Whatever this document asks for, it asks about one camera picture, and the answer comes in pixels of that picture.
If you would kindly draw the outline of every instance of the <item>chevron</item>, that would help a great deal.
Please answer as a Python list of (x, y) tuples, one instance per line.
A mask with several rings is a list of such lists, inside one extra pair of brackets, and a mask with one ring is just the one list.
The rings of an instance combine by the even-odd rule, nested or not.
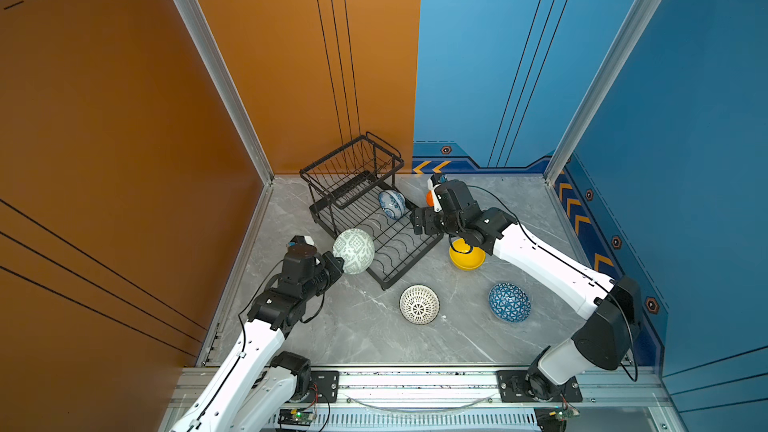
[(423, 174), (424, 172), (422, 172), (422, 167), (426, 166), (430, 162), (431, 162), (431, 160), (425, 160), (424, 162), (421, 163), (421, 165), (419, 165), (418, 167), (414, 168), (413, 171), (416, 172), (417, 174)]
[(600, 263), (601, 262), (603, 264), (608, 264), (611, 267), (614, 267), (613, 262), (608, 257), (605, 257), (605, 256), (600, 255), (600, 254), (595, 254), (594, 255), (594, 271), (595, 272), (600, 272)]
[(580, 206), (581, 202), (575, 198), (570, 198), (566, 201), (566, 203), (568, 204), (568, 209), (565, 211), (565, 213), (568, 218), (571, 218), (571, 206)]
[(440, 172), (440, 169), (441, 169), (441, 168), (445, 167), (445, 166), (446, 166), (447, 164), (449, 164), (449, 163), (451, 163), (451, 161), (450, 161), (450, 160), (446, 160), (445, 162), (443, 162), (442, 164), (440, 164), (440, 165), (439, 165), (439, 166), (437, 166), (436, 168), (433, 168), (433, 169), (432, 169), (432, 171), (433, 171), (435, 174), (437, 174), (438, 172)]
[(576, 223), (574, 224), (574, 228), (576, 229), (576, 235), (578, 235), (578, 225), (582, 222), (586, 222), (587, 224), (592, 223), (589, 217), (580, 216), (579, 214), (576, 214)]
[(566, 183), (564, 183), (564, 182), (563, 182), (562, 184), (560, 184), (560, 202), (562, 202), (562, 201), (563, 201), (563, 189), (564, 189), (564, 188), (570, 188), (570, 189), (573, 189), (573, 187), (572, 187), (572, 185), (571, 185), (571, 184), (566, 184)]

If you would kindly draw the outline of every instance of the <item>blue patterned bowl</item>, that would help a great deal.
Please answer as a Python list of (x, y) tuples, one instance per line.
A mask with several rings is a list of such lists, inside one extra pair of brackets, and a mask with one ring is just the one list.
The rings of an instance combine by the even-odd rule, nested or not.
[(503, 282), (491, 287), (488, 303), (496, 317), (506, 322), (523, 322), (531, 314), (531, 300), (517, 285)]

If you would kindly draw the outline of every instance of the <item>yellow bowl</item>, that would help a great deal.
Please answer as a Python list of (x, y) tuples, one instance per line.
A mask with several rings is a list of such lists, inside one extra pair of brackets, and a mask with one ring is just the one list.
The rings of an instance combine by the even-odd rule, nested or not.
[(451, 255), (451, 261), (453, 264), (464, 271), (475, 270), (485, 262), (485, 252), (478, 247), (472, 249), (472, 252), (467, 254), (470, 249), (469, 244), (464, 242), (463, 238), (457, 238), (453, 243), (453, 248), (448, 249), (448, 254)]

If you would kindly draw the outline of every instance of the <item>marble surface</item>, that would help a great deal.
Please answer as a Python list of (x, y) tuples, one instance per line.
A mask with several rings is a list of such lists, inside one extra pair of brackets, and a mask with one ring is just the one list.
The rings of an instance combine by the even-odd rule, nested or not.
[[(467, 184), (487, 188), (499, 196), (534, 234), (576, 259), (572, 231), (561, 209), (555, 207), (540, 176), (456, 176)], [(397, 187), (411, 201), (426, 206), (427, 176), (398, 176)], [(485, 192), (470, 189), (482, 208), (498, 206)], [(293, 235), (312, 235), (322, 252), (331, 237), (314, 223), (311, 197), (298, 176), (278, 177), (254, 250), (236, 292), (221, 340), (209, 361), (223, 360), (231, 349), (242, 310), (264, 277), (285, 254)], [(457, 269), (448, 256), (448, 238), (383, 291), (367, 273), (346, 275), (326, 293), (325, 306), (309, 324), (298, 324), (283, 345), (314, 364), (351, 363), (502, 363), (530, 364), (547, 345), (557, 344), (584, 322), (560, 297), (515, 266), (493, 256), (473, 272)], [(494, 284), (511, 282), (530, 297), (532, 312), (520, 324), (496, 318), (488, 306)], [(413, 284), (424, 284), (440, 300), (440, 312), (427, 325), (414, 325), (400, 314), (400, 294)], [(307, 305), (314, 314), (320, 298)]]

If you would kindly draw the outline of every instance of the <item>dish rack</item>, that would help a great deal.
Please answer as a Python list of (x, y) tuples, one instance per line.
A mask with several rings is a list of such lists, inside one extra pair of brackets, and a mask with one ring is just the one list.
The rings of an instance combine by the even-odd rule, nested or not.
[(395, 172), (403, 163), (398, 149), (366, 132), (300, 171), (312, 195), (312, 218), (331, 237), (348, 228), (360, 228), (373, 237), (376, 254), (368, 273), (382, 290), (390, 288), (442, 239), (442, 234), (413, 233), (411, 214), (417, 206), (408, 199), (408, 212), (398, 220), (387, 217), (380, 207), (381, 191), (397, 191)]

